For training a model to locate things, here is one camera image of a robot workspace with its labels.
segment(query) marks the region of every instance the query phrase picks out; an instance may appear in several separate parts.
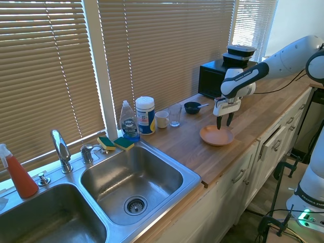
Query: green sponge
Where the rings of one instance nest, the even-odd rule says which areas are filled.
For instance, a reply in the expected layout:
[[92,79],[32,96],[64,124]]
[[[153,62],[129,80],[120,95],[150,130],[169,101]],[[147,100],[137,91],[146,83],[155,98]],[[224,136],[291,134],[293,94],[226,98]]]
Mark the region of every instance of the green sponge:
[[120,137],[117,138],[114,142],[113,142],[117,147],[123,149],[123,150],[129,150],[132,147],[134,147],[134,143],[127,140],[126,138]]
[[116,150],[116,146],[107,137],[98,137],[97,141],[104,150]]

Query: orange plate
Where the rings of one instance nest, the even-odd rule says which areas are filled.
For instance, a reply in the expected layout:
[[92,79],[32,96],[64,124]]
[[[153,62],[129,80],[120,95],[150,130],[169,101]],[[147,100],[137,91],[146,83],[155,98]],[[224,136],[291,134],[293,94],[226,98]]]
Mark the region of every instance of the orange plate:
[[230,144],[234,140],[234,135],[230,130],[224,127],[218,130],[216,125],[202,128],[200,136],[206,143],[214,146],[224,146]]

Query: window blinds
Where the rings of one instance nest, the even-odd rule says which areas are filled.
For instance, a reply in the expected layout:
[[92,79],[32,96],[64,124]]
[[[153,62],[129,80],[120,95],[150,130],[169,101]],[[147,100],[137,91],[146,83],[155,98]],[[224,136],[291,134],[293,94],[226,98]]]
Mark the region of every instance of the window blinds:
[[196,94],[199,66],[226,52],[234,1],[98,2],[117,121],[123,100],[159,110]]
[[261,62],[267,47],[277,0],[237,0],[233,44],[257,48],[251,60]]
[[81,0],[2,1],[0,101],[0,143],[27,170],[58,160],[51,129],[67,144],[104,129]]

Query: black bowl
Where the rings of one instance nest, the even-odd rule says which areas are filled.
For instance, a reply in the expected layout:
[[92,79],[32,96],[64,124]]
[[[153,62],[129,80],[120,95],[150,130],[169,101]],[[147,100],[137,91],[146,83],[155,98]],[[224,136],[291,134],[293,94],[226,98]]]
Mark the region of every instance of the black bowl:
[[200,108],[197,108],[198,106],[200,106],[198,102],[187,102],[184,104],[186,112],[191,115],[197,114],[200,111]]

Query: blue dish soap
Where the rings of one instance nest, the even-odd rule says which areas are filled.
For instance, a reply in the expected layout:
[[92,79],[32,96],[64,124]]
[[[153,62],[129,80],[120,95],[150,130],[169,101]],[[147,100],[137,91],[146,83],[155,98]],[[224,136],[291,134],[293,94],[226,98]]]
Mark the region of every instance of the blue dish soap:
[[140,130],[138,128],[137,118],[127,100],[123,101],[119,124],[124,138],[132,142],[140,140]]

